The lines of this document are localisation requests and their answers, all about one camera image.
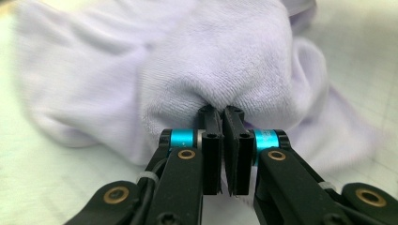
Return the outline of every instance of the white fabric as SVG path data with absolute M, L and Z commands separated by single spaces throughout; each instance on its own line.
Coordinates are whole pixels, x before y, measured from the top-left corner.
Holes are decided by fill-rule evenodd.
M 307 28 L 311 24 L 311 20 L 314 18 L 316 13 L 316 4 L 306 8 L 298 14 L 290 16 L 290 25 L 294 35 L 298 35 L 299 32 Z
M 329 86 L 322 53 L 292 37 L 278 0 L 119 0 L 75 13 L 22 1 L 18 10 L 21 91 L 32 119 L 64 145 L 103 143 L 147 164 L 161 131 L 195 128 L 207 104 L 286 130 L 321 172 L 378 144 Z
M 313 8 L 315 0 L 282 0 L 289 16 L 300 14 L 309 8 Z

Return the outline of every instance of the black cable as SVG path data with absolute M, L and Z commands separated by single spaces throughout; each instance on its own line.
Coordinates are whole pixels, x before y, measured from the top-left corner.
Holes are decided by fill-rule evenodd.
M 160 160 L 156 165 L 153 167 L 152 172 L 155 173 L 157 176 L 160 176 L 159 173 L 162 172 L 164 169 L 164 166 L 167 162 L 167 158 Z M 147 177 L 143 177 L 139 180 L 139 183 L 141 183 L 144 188 L 143 188 L 143 195 L 141 198 L 141 206 L 138 208 L 136 213 L 134 214 L 130 225 L 142 225 L 145 222 L 146 219 L 146 214 L 149 210 L 150 203 L 152 202 L 152 198 L 155 192 L 155 181 L 152 179 L 149 179 Z
M 137 210 L 131 220 L 130 225 L 142 225 L 145 222 L 147 211 L 149 210 L 150 203 L 152 202 L 153 192 L 155 190 L 155 182 L 148 178 L 146 179 L 145 193 L 142 199 L 141 207 Z
M 375 220 L 372 217 L 368 217 L 367 215 L 364 215 L 354 209 L 351 209 L 347 206 L 344 206 L 342 204 L 337 203 L 337 206 L 339 206 L 343 211 L 345 212 L 346 215 L 354 222 L 354 224 L 360 224 L 360 225 L 384 225 L 384 223 L 379 222 Z

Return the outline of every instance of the white surface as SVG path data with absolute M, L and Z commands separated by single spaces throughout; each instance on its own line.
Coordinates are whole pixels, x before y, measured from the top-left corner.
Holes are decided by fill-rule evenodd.
M 78 6 L 47 2 L 58 8 Z M 324 177 L 338 188 L 361 181 L 398 198 L 398 2 L 328 0 L 318 5 L 318 16 L 303 36 L 324 52 L 337 89 L 392 136 L 375 158 Z M 36 130 L 17 96 L 12 20 L 12 15 L 0 17 L 0 223 L 63 223 L 98 188 L 116 180 L 134 182 L 143 168 L 103 146 L 64 148 Z M 203 224 L 258 222 L 253 210 L 224 195 L 205 197 Z

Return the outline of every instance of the cyan band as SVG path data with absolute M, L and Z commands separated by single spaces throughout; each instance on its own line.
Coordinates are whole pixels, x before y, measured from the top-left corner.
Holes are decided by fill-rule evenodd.
M 270 147 L 279 147 L 279 140 L 273 129 L 255 129 L 254 135 L 257 145 L 257 157 L 255 159 L 255 165 L 257 166 L 260 153 Z
M 170 149 L 176 147 L 193 147 L 193 129 L 172 129 Z

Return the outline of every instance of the screw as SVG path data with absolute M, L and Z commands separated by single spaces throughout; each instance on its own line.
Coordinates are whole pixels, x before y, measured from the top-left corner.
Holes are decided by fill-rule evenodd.
M 181 225 L 181 220 L 174 213 L 162 213 L 158 216 L 157 225 Z
M 123 194 L 124 194 L 124 191 L 123 191 L 123 190 L 121 190 L 121 189 L 116 189 L 116 190 L 112 191 L 112 192 L 109 194 L 109 198 L 116 200 L 116 199 L 121 198 L 121 197 L 123 196 Z
M 324 225 L 345 225 L 345 221 L 337 214 L 326 214 L 323 219 Z

